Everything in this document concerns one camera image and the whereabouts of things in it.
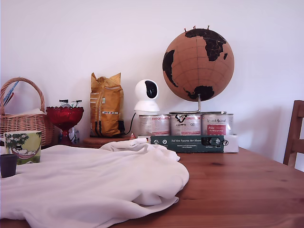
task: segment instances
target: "metal can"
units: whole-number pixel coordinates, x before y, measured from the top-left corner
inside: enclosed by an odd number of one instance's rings
[[[169,115],[139,115],[140,136],[170,135]]]
[[[203,114],[203,135],[233,135],[233,114]]]
[[[200,135],[200,114],[171,114],[171,135]]]

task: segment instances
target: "wicker basket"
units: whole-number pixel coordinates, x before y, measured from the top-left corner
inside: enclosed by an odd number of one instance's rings
[[[12,131],[41,131],[41,145],[50,145],[54,135],[54,126],[49,121],[46,114],[23,114],[23,115],[11,115],[5,114],[4,112],[4,94],[5,90],[11,83],[23,81],[32,85],[38,92],[41,100],[41,111],[45,112],[44,97],[41,90],[32,81],[23,78],[15,77],[7,81],[1,88],[0,94],[0,135],[2,136],[5,132]]]

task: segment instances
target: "continent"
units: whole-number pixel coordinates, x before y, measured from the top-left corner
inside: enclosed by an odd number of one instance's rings
[[[172,63],[173,63],[173,54],[174,50],[165,53],[162,61],[162,70],[166,73],[169,81],[175,86],[178,87],[172,78]]]
[[[207,101],[214,95],[212,86],[201,85],[201,86],[196,87],[194,89],[194,92],[189,92],[187,90],[185,90],[185,91],[188,94],[188,97],[190,97],[193,100],[196,100],[199,97],[199,94],[200,94],[201,101]]]
[[[226,44],[226,40],[215,31],[204,29],[204,28],[196,28],[189,30],[185,33],[185,37],[203,37],[206,41],[206,52],[209,61],[215,61],[218,59],[221,52],[223,52],[223,44]]]

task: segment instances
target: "dark cup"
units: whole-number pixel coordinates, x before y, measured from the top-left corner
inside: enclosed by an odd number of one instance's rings
[[[18,156],[15,154],[2,154],[0,156],[0,168],[2,178],[11,177],[16,174]]]

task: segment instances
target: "table surface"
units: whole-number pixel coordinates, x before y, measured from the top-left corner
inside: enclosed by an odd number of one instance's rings
[[[304,173],[240,148],[179,154],[190,179],[179,202],[113,228],[303,228]],[[2,219],[1,228],[28,228]]]

